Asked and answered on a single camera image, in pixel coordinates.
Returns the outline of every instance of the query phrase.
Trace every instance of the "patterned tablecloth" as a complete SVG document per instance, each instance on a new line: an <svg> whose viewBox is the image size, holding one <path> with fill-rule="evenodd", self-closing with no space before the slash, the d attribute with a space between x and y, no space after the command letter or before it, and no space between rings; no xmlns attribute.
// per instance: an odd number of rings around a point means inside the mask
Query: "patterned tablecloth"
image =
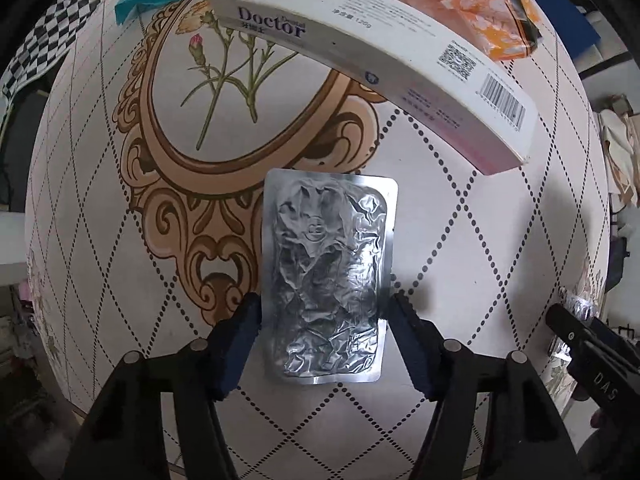
<svg viewBox="0 0 640 480"><path fill-rule="evenodd" d="M560 286L601 295L609 215L589 104L545 16L542 46L503 64L540 112L530 161L485 177L347 76L220 29L206 0L123 26L117 1L98 6L60 69L26 212L38 326L79 413L124 352L174 352L258 289L262 183L276 167L394 178L394 290L475 352L524 350L564 405L572 381L547 357L543 316ZM391 334L380 380L344 386L271 382L262 343L218 407L242 478L406 477L434 405L412 388ZM469 467L487 404L479 396Z"/></svg>

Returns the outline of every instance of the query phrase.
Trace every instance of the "orange plastic bag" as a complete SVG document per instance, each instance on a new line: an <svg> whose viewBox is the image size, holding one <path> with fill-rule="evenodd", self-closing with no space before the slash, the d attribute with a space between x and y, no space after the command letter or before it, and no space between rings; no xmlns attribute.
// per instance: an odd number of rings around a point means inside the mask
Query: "orange plastic bag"
<svg viewBox="0 0 640 480"><path fill-rule="evenodd" d="M493 60L530 55L542 40L530 0L402 0L446 25Z"/></svg>

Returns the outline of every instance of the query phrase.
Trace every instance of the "green stem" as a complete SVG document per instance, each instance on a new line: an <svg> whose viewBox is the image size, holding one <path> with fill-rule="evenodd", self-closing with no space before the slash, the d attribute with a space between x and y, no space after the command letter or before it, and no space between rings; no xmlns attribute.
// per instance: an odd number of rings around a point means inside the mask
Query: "green stem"
<svg viewBox="0 0 640 480"><path fill-rule="evenodd" d="M251 88L252 83L254 82L254 55L255 55L255 36L248 36L247 41L243 42L247 49L249 50L249 56L247 60L249 62L249 81L248 86Z"/></svg>
<svg viewBox="0 0 640 480"><path fill-rule="evenodd" d="M224 57L222 59L222 68L220 69L220 73L222 76L218 79L218 84L216 85L215 90L213 89L213 83L211 84L211 90L214 91L213 99L211 100L211 104L209 105L209 110L207 111L207 117L204 119L204 124L202 125L202 131L200 132L200 137L198 138L198 142L196 143L196 150L200 150L202 147L202 143L204 142L204 138L207 136L207 129L209 128L209 123L211 122L211 118L213 117L213 111L216 109L216 104L218 104L218 98L220 97L220 91L222 90L222 85L225 83L225 72L226 72L226 63L229 58L229 47L231 46L231 41L228 43L223 41L224 47Z"/></svg>
<svg viewBox="0 0 640 480"><path fill-rule="evenodd" d="M202 70L202 73L207 76L207 79L211 79L211 70L209 68L204 68ZM213 97L216 96L216 89L213 86L213 81L209 81L209 88L211 88L211 93L213 94Z"/></svg>
<svg viewBox="0 0 640 480"><path fill-rule="evenodd" d="M260 77L260 71L263 69L264 64L267 63L267 61L269 60L269 58L271 57L271 54L273 54L273 52L271 51L271 49L273 48L272 44L268 44L267 46L267 50L265 51L264 49L262 50L262 54L260 56L260 65L258 65L258 69L255 71L255 78L258 79Z"/></svg>
<svg viewBox="0 0 640 480"><path fill-rule="evenodd" d="M233 86L235 86L238 89L238 91L242 94L242 97L244 97L246 100L246 97L249 95L249 92L247 91L244 84L242 84L242 82L237 77L226 77L225 82L231 83Z"/></svg>
<svg viewBox="0 0 640 480"><path fill-rule="evenodd" d="M247 92L246 105L249 108L249 114L251 115L251 119L254 124L258 122L258 111L255 109L255 97L258 92L258 88L260 88L260 85L264 82L265 79L267 79L273 72L279 69L279 67L284 65L287 61L292 59L296 54L297 52L293 52L287 57L282 58L279 62L271 65L267 70L265 70L264 74L262 74L255 83L252 79L249 79L251 86L249 87Z"/></svg>
<svg viewBox="0 0 640 480"><path fill-rule="evenodd" d="M220 78L216 76L216 77L211 77L209 79L205 79L202 83L198 83L196 87L187 94L187 97L185 97L184 100L180 103L180 106L184 106L184 104L189 100L189 98L193 94L195 94L199 89L201 89L204 85L207 85L207 84L210 85L213 91L214 90L213 83L219 81L219 79Z"/></svg>
<svg viewBox="0 0 640 480"><path fill-rule="evenodd" d="M249 58L245 59L241 64L236 66L231 72L225 75L225 79L228 79L230 75L235 74L238 70L240 70L243 66L245 66L249 62Z"/></svg>

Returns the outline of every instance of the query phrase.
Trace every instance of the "silver foil packet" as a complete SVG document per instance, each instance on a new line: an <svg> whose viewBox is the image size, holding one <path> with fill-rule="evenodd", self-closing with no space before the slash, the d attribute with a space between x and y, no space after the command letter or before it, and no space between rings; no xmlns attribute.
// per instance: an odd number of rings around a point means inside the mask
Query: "silver foil packet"
<svg viewBox="0 0 640 480"><path fill-rule="evenodd" d="M564 286L560 287L559 295L562 306L580 321L588 321L598 315L598 309L593 301L585 300ZM571 361L570 348L558 336L555 336L549 345L549 355L563 361Z"/></svg>
<svg viewBox="0 0 640 480"><path fill-rule="evenodd" d="M380 377L398 184L271 170L262 213L268 357L304 384Z"/></svg>

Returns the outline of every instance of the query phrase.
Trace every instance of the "cardboard box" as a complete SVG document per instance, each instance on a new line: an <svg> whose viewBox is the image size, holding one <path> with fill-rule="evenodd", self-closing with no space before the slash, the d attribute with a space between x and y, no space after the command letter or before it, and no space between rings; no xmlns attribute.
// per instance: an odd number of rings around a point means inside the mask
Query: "cardboard box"
<svg viewBox="0 0 640 480"><path fill-rule="evenodd" d="M397 0L210 0L221 26L354 78L417 118L483 174L526 162L538 120L499 65Z"/></svg>

